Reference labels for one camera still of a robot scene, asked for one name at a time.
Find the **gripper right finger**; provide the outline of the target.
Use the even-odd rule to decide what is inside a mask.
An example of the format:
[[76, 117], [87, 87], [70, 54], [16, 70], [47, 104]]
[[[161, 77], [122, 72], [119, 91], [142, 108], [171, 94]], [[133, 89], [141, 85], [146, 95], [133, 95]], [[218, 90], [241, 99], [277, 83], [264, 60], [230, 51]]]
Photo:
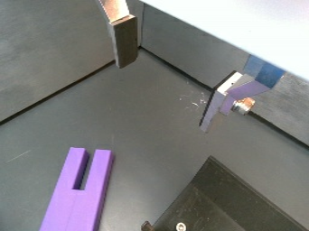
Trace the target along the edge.
[[246, 115], [254, 105], [253, 97], [269, 91], [284, 74], [284, 69], [250, 55], [242, 72], [233, 71], [216, 86], [204, 111], [201, 129], [209, 130], [218, 113], [226, 116], [230, 111], [238, 111]]

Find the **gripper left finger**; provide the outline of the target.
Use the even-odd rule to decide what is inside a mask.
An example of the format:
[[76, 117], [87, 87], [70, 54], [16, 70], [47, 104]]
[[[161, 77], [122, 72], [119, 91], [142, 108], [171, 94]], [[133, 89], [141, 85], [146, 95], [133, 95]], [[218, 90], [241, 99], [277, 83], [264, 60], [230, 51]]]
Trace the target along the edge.
[[138, 18], [126, 0], [95, 0], [103, 12], [111, 36], [115, 62], [122, 69], [138, 58]]

